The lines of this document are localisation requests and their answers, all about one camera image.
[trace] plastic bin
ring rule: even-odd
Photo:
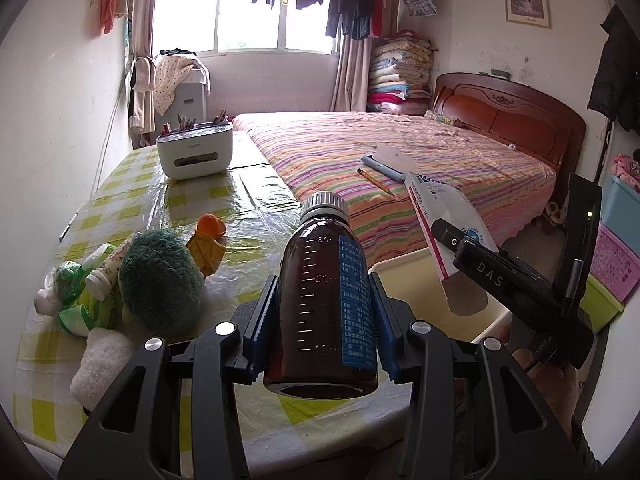
[[[587,278],[587,288],[580,307],[591,317],[591,329],[597,334],[625,307],[601,284],[593,274]]]
[[[640,256],[640,194],[618,177],[611,175],[607,202],[602,208],[602,223],[636,256]]]
[[[511,313],[491,295],[484,310],[472,316],[457,316],[449,310],[431,251],[420,249],[371,267],[377,272],[390,298],[405,301],[417,319],[424,319],[449,337],[479,342],[489,332],[511,320]]]
[[[640,280],[640,259],[603,223],[598,228],[591,273],[620,303]]]

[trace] red stripe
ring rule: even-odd
[[[408,188],[409,190],[409,194],[411,195],[412,200],[414,201],[414,209],[417,211],[418,213],[418,218],[420,219],[420,224],[422,225],[422,228],[426,231],[427,236],[429,237],[429,245],[431,247],[431,254],[433,254],[436,257],[436,260],[438,261],[438,265],[440,266],[440,270],[442,271],[442,275],[444,277],[444,279],[446,280],[449,277],[449,274],[447,273],[447,269],[445,269],[444,267],[444,262],[442,261],[442,257],[440,256],[440,251],[438,250],[438,248],[436,247],[436,240],[434,240],[433,235],[431,234],[431,229],[429,229],[429,224],[427,223],[427,219],[424,217],[424,214],[422,212],[422,209],[420,208],[420,205],[418,204],[417,200],[415,199],[415,195],[413,190],[411,189],[411,187]]]

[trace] blue label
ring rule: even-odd
[[[364,255],[359,245],[347,236],[339,237],[339,245],[342,363],[376,370],[376,339]]]

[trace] window sill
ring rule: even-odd
[[[235,54],[279,54],[281,56],[285,56],[287,54],[309,54],[312,56],[328,57],[338,57],[340,55],[339,52],[326,54],[324,52],[315,52],[313,50],[296,50],[293,48],[238,48],[233,50],[219,50],[217,52],[215,50],[204,50],[202,52],[197,52],[197,55],[200,59],[206,59],[207,57],[229,56]]]

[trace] human hand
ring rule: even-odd
[[[521,348],[513,353],[513,358],[524,368],[533,359],[533,354]],[[564,368],[558,368],[550,363],[538,363],[527,375],[540,394],[545,397],[546,403],[571,440],[573,437],[571,417],[578,402],[575,368],[570,364],[566,364]]]

